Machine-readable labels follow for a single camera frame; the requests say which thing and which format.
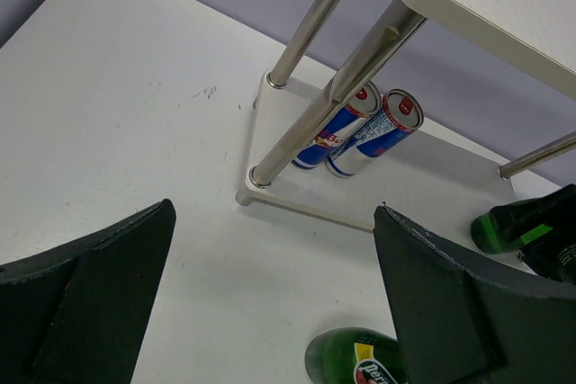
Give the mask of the red bull can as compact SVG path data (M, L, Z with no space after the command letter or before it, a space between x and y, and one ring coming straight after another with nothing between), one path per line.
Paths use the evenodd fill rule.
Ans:
M392 89L382 97L382 109L325 161L336 177L350 178L418 130L425 119L415 97Z
M320 165L382 108L382 95L368 82L319 132L292 164L304 170Z

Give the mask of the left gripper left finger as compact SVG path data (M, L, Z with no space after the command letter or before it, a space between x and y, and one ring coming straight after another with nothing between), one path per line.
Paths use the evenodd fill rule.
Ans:
M129 383L176 225L164 199L1 266L3 383Z

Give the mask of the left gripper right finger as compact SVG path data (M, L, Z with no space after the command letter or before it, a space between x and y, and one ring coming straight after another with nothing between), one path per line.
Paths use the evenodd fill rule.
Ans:
M374 240L410 383L573 383L575 288L380 206Z

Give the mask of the left red bull can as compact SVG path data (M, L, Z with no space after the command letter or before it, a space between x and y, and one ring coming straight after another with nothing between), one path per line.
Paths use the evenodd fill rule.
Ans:
M368 82L319 132L292 164L304 170L320 165L382 108L382 95Z

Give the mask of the beige two-tier shelf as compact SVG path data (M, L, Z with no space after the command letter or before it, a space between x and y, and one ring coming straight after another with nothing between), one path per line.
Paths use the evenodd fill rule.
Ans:
M340 180L292 158L426 21L434 21L567 95L575 94L575 0L393 0L324 88L293 78L339 0L316 0L274 69L262 77L236 199L262 201L361 230L381 202L451 238L515 197L511 178L575 146L568 134L505 165L459 146L433 121L364 174Z

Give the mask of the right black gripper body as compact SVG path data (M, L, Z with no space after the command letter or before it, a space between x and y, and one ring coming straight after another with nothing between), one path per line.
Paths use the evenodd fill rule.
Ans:
M553 230L515 251L536 274L555 281L575 283L575 185L569 184L543 197L556 206Z

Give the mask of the right red bull can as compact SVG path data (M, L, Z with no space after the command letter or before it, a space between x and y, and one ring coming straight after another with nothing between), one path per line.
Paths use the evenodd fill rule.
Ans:
M418 130L425 119L415 97L392 89L382 97L382 109L325 161L336 177L350 178Z

